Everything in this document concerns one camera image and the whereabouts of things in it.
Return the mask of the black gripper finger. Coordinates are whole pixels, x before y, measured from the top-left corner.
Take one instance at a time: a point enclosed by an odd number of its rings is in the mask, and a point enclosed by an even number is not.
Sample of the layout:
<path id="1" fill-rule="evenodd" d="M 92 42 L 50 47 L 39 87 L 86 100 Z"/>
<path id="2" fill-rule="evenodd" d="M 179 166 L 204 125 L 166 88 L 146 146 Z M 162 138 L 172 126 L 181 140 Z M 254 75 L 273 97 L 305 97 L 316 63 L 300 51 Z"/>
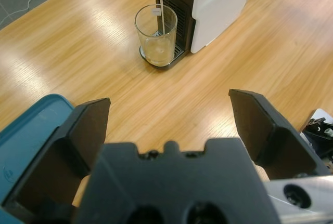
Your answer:
<path id="1" fill-rule="evenodd" d="M 105 142 L 110 99 L 74 108 L 49 136 L 2 202 L 3 208 L 40 208 L 46 202 L 72 204 Z"/>
<path id="2" fill-rule="evenodd" d="M 273 105 L 252 91 L 230 89 L 237 132 L 269 179 L 327 176 L 329 169 Z"/>

